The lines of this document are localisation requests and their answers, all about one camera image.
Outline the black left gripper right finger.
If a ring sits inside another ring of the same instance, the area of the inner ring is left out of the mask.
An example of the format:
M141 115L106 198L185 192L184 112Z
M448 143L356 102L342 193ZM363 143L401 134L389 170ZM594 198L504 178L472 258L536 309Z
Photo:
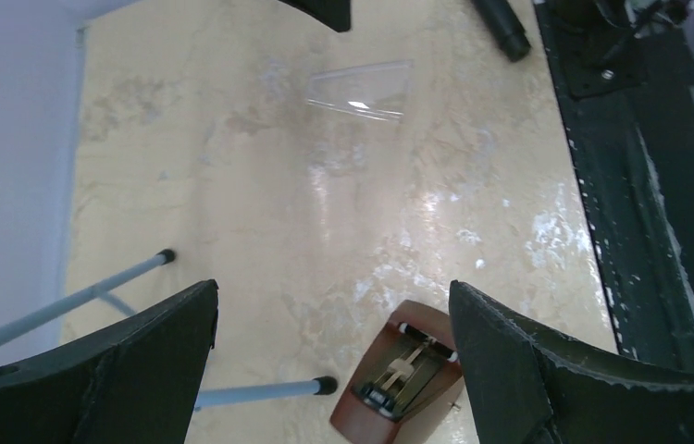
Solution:
M694 375L628 359L449 289L452 333L483 443L694 443Z

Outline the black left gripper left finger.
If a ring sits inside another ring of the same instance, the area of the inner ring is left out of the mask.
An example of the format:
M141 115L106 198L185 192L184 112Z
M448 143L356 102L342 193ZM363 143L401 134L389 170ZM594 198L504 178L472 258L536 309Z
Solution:
M204 280L138 314L0 366L0 443L181 443L215 343Z

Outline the brown wooden metronome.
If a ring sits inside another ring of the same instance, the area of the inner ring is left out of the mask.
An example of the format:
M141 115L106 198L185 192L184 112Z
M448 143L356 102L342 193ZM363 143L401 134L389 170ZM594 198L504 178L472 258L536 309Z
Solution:
M329 421L351 443L424 443L464 388L450 317L405 300L366 350Z

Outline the clear plastic metronome cover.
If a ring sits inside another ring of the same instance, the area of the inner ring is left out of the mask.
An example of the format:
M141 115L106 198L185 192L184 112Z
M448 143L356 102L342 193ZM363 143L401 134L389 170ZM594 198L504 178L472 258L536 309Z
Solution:
M354 116L399 121L404 115L414 62L401 60L312 75L307 103Z

